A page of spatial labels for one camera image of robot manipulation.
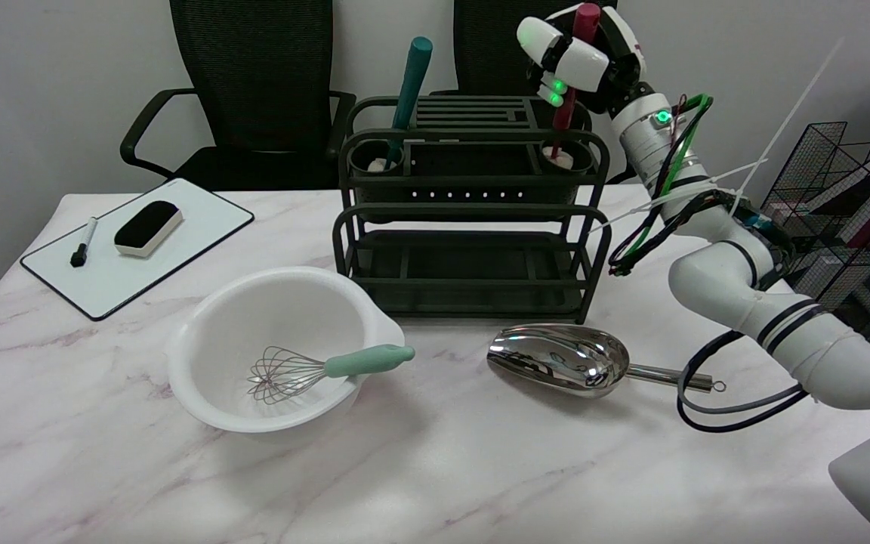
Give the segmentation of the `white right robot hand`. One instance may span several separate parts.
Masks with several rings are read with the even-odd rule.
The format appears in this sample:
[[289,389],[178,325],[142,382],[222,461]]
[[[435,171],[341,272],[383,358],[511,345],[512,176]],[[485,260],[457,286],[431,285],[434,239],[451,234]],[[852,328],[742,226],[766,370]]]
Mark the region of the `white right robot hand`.
[[545,18],[525,17],[517,41],[529,58],[529,87],[553,107],[573,91],[591,113],[615,116],[653,92],[643,79],[641,45],[614,2],[583,2]]

